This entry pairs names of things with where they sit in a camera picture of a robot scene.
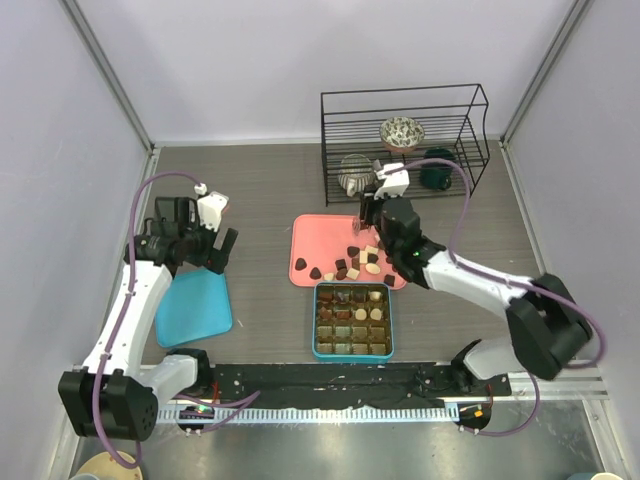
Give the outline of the stainless steel tongs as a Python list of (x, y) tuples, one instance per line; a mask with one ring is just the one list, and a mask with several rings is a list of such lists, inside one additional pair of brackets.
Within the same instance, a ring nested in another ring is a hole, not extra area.
[(358, 216), (354, 216), (352, 220), (352, 233), (354, 236), (358, 236), (361, 232), (368, 232), (370, 225)]

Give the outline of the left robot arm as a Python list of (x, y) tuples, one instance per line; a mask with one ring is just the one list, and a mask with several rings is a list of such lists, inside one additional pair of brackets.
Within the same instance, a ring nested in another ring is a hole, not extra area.
[(224, 270), (237, 231), (214, 246), (228, 202), (218, 192), (157, 198), (155, 215), (125, 250), (123, 282), (96, 345), (59, 380), (77, 435), (144, 441), (160, 407), (211, 391), (208, 355), (190, 345), (233, 323)]

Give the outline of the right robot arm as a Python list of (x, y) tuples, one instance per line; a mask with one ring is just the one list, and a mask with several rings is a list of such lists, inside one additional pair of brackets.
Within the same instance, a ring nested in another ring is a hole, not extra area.
[(406, 198), (361, 195), (359, 225), (376, 231), (406, 282), (454, 295), (506, 322), (507, 337), (473, 341), (452, 360), (451, 380), (462, 394), (475, 394), (489, 379), (509, 372), (553, 380), (593, 338), (586, 315), (558, 277), (511, 276), (455, 256), (422, 233)]

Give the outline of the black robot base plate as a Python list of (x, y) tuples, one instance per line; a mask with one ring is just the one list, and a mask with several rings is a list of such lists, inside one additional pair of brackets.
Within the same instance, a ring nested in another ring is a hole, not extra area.
[(186, 393), (215, 393), (222, 402), (258, 392), (254, 408), (342, 410), (439, 407), (446, 397), (507, 397), (504, 374), (490, 380), (461, 380), (449, 365), (433, 362), (366, 364), (217, 364)]

